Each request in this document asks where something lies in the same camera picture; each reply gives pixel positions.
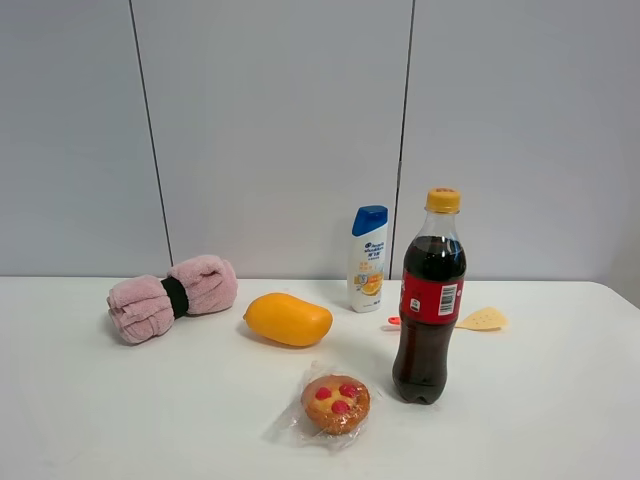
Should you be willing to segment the white blue shampoo bottle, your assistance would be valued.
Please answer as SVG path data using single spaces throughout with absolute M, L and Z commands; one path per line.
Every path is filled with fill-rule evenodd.
M 360 207 L 351 231 L 347 288 L 351 308 L 367 313 L 379 308 L 385 278 L 388 209 L 382 205 Z

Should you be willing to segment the yellow mango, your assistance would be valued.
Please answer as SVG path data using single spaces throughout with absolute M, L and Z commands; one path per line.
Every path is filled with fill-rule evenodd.
M 318 343 L 333 323 L 328 309 L 285 293 L 269 293 L 255 299 L 243 318 L 255 334 L 292 347 Z

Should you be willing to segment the cola bottle yellow cap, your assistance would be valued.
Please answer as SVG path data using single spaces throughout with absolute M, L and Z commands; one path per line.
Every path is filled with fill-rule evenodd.
M 431 405 L 446 386 L 448 348 L 467 268 L 455 224 L 460 201 L 460 192 L 452 188 L 430 190 L 424 224 L 404 255 L 392 377 L 409 403 Z

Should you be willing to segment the wrapped raspberry tart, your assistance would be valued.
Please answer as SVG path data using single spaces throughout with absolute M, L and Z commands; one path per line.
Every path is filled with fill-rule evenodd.
M 332 365 L 314 361 L 263 439 L 331 453 L 349 447 L 366 429 L 378 392 Z

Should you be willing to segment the yellow cheese slice toy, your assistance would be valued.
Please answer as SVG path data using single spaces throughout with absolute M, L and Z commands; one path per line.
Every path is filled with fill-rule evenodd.
M 477 310 L 462 320 L 456 322 L 455 327 L 470 331 L 498 331 L 509 325 L 507 317 L 494 307 Z

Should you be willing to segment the rolled pink towel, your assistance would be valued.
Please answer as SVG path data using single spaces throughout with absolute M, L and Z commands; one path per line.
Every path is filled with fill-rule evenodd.
M 121 338 L 136 345 L 164 335 L 179 318 L 231 308 L 237 291 L 230 262 L 201 255 L 174 265 L 164 279 L 143 275 L 116 284 L 108 313 Z

